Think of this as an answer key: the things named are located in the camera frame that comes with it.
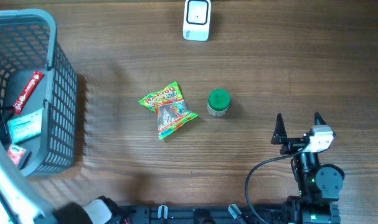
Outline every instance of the green bottle cap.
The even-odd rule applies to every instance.
[[[209,106],[216,111],[223,111],[230,104],[230,95],[224,89],[212,90],[208,98]]]

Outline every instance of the light blue package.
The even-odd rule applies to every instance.
[[[7,122],[12,144],[34,137],[41,132],[42,109]]]

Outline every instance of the green candy bag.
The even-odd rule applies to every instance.
[[[198,115],[189,111],[177,82],[138,101],[157,114],[158,138],[163,139]]]

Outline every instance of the label on jar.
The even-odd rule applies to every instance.
[[[222,110],[222,111],[216,111],[214,109],[212,109],[210,106],[209,106],[209,103],[208,103],[208,106],[207,106],[207,109],[208,109],[208,112],[212,115],[212,116],[223,116],[224,114],[226,114],[226,111],[229,107],[227,107],[226,109]]]

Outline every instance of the gray basket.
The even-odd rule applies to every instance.
[[[34,70],[45,74],[20,114],[44,108],[41,135],[19,144],[32,152],[24,176],[56,174],[73,164],[77,76],[56,35],[46,11],[0,11],[1,106],[13,105]]]

